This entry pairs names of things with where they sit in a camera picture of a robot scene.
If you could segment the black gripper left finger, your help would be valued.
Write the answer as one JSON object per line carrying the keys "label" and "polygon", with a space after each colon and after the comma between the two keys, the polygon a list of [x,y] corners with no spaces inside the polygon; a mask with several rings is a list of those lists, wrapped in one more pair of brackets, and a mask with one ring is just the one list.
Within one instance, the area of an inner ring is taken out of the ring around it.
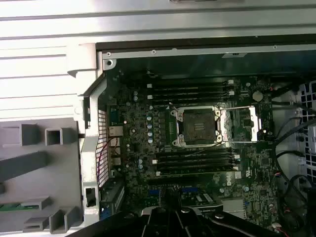
{"label": "black gripper left finger", "polygon": [[150,207],[142,215],[119,212],[81,230],[82,237],[165,237],[174,207],[174,191],[167,189],[164,204]]}

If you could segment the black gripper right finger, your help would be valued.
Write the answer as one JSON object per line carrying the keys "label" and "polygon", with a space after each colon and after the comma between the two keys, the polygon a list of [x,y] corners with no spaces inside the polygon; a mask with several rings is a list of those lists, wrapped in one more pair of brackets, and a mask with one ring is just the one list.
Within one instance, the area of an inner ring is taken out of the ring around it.
{"label": "black gripper right finger", "polygon": [[263,228],[224,210],[214,194],[174,189],[174,213],[188,237],[278,237]]}

